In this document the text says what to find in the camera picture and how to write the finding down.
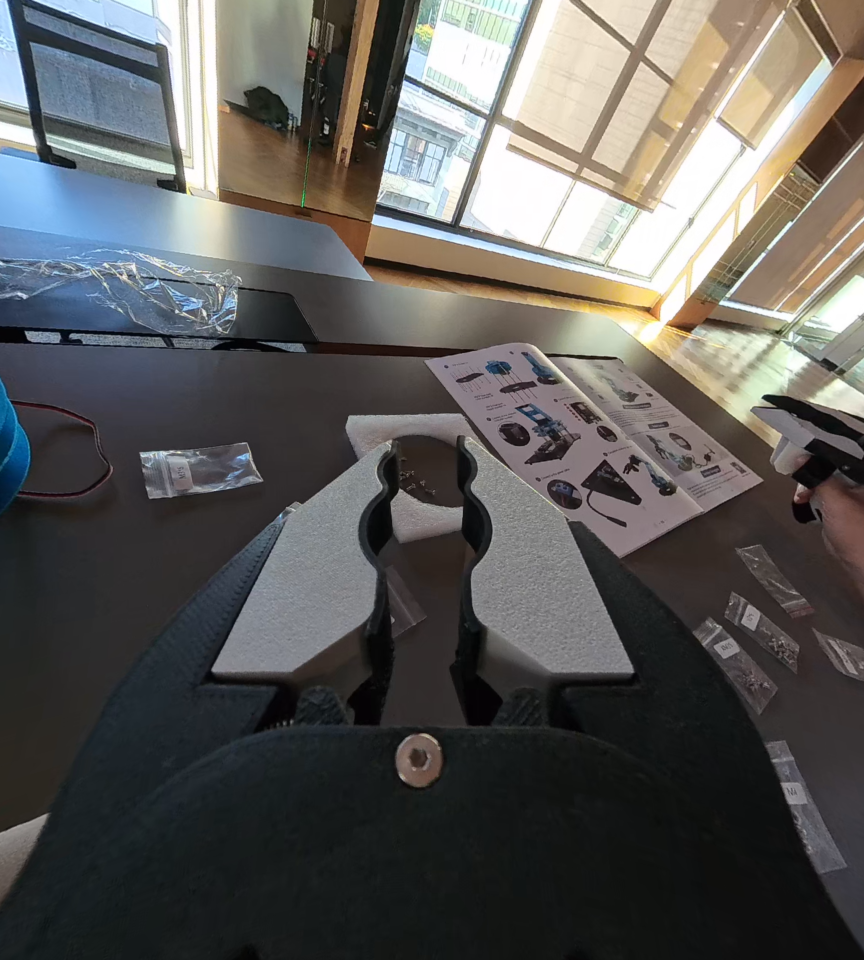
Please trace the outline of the dark neighbouring desk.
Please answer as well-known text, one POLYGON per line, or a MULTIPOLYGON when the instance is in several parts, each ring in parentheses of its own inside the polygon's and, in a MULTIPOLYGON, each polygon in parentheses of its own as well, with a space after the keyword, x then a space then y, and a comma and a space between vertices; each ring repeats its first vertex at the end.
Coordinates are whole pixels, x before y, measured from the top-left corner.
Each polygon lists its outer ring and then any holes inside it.
POLYGON ((232 330, 203 336, 157 333, 84 294, 55 291, 26 302, 0 301, 0 338, 12 330, 162 336, 205 340, 210 346, 285 344, 328 354, 414 356, 455 354, 515 341, 548 355, 611 355, 627 361, 637 347, 615 321, 594 314, 0 226, 0 257, 78 256, 98 249, 236 272, 243 282, 232 330))

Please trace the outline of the white foam frame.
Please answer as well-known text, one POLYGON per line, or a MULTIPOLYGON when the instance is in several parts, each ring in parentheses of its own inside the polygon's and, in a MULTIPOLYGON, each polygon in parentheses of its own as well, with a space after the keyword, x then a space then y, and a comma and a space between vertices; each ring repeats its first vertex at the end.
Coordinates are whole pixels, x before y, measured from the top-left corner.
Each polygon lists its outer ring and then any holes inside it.
MULTIPOLYGON (((476 436, 462 414, 352 414, 345 431, 359 459, 380 444, 403 437, 434 438, 454 448, 459 437, 476 436)), ((419 501, 404 486, 400 481, 400 491, 390 503, 392 532, 401 544, 461 531, 462 507, 419 501)))

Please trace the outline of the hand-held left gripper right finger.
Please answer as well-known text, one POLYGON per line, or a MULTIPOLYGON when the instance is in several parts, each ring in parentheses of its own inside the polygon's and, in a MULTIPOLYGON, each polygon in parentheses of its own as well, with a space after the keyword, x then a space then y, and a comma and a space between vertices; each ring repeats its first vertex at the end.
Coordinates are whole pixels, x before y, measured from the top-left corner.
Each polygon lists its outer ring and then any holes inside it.
POLYGON ((463 682, 624 682, 630 656, 564 514, 471 437, 458 438, 463 682))

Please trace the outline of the cluster of small metal screws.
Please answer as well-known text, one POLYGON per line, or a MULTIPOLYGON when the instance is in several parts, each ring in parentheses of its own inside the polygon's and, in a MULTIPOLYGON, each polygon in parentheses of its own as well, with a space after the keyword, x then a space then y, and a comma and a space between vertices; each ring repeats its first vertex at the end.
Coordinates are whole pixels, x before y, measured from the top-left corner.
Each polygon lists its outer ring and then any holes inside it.
POLYGON ((413 497, 420 502, 438 502, 438 493, 434 485, 405 459, 399 465, 399 490, 402 495, 413 497))

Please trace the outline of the dark grey desk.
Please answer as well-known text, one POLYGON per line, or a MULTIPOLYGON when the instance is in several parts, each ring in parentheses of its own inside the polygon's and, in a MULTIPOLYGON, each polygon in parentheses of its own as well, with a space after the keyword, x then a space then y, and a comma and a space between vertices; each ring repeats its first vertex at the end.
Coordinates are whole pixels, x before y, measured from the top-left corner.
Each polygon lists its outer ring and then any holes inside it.
MULTIPOLYGON (((630 556, 688 623, 728 590, 763 596, 733 546, 762 544, 815 604, 819 629, 864 648, 864 607, 812 528, 790 518, 766 445, 639 342, 628 366, 762 478, 752 491, 630 556)), ((22 401, 90 416, 115 466, 96 494, 17 504, 0 518, 0 829, 54 798, 102 695, 154 628, 286 494, 308 494, 351 462, 350 414, 456 409, 426 356, 209 352, 0 342, 0 376, 22 401), (147 495, 140 453, 248 443, 260 484, 171 499, 147 495)), ((786 739, 846 859, 824 877, 864 948, 864 683, 799 636, 799 680, 760 717, 786 739)))

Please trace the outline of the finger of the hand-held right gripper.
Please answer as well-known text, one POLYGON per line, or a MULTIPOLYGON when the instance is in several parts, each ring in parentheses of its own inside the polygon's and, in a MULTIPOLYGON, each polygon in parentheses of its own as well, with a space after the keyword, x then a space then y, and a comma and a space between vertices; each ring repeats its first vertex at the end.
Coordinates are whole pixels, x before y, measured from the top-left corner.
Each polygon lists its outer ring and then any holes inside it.
POLYGON ((778 474, 822 474, 822 459, 807 451, 822 417, 820 405, 797 405, 798 412, 769 405, 753 406, 750 414, 778 433, 770 463, 778 474))
MULTIPOLYGON (((790 396, 779 394, 765 394, 762 396, 762 405, 783 407, 787 410, 798 412, 797 405, 819 405, 809 401, 794 399, 790 396)), ((822 416, 816 419, 818 430, 813 435, 814 438, 830 446, 841 449, 861 449, 864 448, 864 419, 858 418, 852 414, 846 414, 843 411, 822 406, 822 416)))

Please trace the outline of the crumpled clear plastic wrap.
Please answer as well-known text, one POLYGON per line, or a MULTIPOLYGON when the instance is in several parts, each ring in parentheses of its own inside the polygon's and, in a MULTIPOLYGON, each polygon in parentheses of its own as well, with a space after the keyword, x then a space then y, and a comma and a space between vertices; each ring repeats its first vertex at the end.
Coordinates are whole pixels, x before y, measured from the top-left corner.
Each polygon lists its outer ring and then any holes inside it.
POLYGON ((45 258, 0 256, 0 302, 84 294, 157 333, 219 335, 232 330, 242 278, 132 250, 99 248, 45 258))

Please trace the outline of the black mesh office chair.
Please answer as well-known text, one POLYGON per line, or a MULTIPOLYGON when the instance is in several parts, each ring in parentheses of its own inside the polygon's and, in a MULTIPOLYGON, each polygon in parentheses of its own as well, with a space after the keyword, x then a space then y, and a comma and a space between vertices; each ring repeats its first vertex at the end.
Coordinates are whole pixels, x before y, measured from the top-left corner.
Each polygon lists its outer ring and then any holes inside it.
POLYGON ((167 46, 42 2, 8 9, 38 159, 186 194, 167 46))

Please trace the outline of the grey table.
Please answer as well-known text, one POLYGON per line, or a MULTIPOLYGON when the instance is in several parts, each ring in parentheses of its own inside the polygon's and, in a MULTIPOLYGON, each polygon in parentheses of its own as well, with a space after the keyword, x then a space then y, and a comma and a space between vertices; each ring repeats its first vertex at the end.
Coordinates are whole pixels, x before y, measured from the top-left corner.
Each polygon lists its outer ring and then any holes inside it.
POLYGON ((327 225, 4 154, 0 227, 371 280, 327 225))

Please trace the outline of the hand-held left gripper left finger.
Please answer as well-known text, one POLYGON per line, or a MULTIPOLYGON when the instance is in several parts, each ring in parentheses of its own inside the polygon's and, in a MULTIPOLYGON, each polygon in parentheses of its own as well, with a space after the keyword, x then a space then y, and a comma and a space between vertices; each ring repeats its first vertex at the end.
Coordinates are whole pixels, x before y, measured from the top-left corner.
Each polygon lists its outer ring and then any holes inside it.
POLYGON ((398 445, 380 443, 285 520, 212 672, 221 681, 387 683, 398 445))

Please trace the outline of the robot arm instruction booklet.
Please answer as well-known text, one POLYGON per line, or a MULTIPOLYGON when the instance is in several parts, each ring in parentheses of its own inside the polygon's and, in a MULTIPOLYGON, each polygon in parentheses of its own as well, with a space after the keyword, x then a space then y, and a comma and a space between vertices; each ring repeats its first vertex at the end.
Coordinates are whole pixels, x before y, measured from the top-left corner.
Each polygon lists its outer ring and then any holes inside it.
POLYGON ((506 465, 619 557, 761 483, 618 358, 507 342, 426 363, 506 465))

